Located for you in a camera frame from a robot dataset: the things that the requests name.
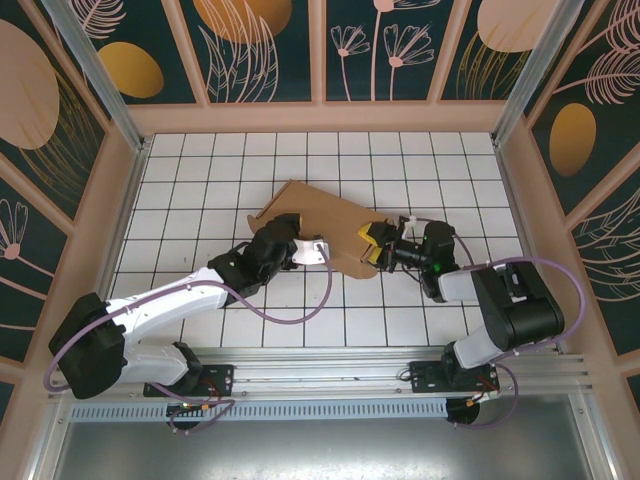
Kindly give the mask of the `brown cardboard paper box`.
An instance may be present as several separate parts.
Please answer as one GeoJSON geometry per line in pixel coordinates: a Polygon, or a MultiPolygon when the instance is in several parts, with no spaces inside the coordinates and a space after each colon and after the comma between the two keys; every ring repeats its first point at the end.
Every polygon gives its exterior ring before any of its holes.
{"type": "Polygon", "coordinates": [[[373,249],[359,236],[361,227],[389,222],[388,216],[297,180],[288,181],[257,214],[247,217],[255,232],[280,214],[298,213],[300,236],[321,236],[329,246],[332,268],[353,279],[370,279],[378,270],[367,262],[373,249]]]}

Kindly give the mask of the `shiny metal sheet panel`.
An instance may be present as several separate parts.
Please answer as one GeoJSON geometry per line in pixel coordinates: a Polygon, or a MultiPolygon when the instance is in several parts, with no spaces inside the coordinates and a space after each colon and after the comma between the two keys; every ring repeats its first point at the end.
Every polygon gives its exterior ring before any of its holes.
{"type": "Polygon", "coordinates": [[[439,418],[235,420],[190,436],[161,422],[48,417],[29,480],[623,480],[576,395],[504,398],[490,429],[439,418]]]}

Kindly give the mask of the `aluminium mounting rail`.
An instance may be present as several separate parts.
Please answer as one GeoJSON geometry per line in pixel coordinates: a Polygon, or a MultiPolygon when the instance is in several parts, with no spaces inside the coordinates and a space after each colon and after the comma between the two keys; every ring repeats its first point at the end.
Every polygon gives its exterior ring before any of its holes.
{"type": "MultiPolygon", "coordinates": [[[[440,347],[196,348],[205,365],[234,367],[231,397],[249,400],[408,397],[400,375],[413,361],[438,361],[440,347]]],[[[503,359],[522,395],[574,394],[593,389],[577,354],[529,351],[503,359]]]]}

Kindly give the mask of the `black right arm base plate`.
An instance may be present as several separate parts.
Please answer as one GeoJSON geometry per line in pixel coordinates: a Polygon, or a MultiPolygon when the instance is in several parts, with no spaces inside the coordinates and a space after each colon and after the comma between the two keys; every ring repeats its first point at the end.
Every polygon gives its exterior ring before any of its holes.
{"type": "Polygon", "coordinates": [[[410,362],[409,381],[414,393],[442,396],[471,396],[500,389],[496,368],[489,364],[463,369],[445,366],[442,361],[410,362]]]}

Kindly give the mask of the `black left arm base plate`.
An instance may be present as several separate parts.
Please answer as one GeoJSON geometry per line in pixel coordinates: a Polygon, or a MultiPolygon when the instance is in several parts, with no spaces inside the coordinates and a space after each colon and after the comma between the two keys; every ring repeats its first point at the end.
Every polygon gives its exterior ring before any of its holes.
{"type": "Polygon", "coordinates": [[[167,389],[183,397],[230,397],[234,386],[235,366],[231,364],[205,364],[190,388],[171,385],[167,389]]]}

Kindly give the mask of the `aluminium frame post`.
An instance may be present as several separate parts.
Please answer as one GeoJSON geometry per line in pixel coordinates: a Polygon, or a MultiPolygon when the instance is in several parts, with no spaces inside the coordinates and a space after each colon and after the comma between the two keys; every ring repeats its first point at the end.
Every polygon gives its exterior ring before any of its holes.
{"type": "Polygon", "coordinates": [[[99,58],[94,40],[108,40],[126,17],[124,0],[39,0],[82,72],[135,153],[148,149],[126,104],[99,58]]]}
{"type": "Polygon", "coordinates": [[[535,90],[551,71],[551,65],[559,56],[572,28],[580,24],[581,13],[589,12],[591,9],[585,7],[585,3],[591,1],[593,0],[559,0],[552,10],[491,134],[493,146],[497,151],[503,148],[535,90]]]}

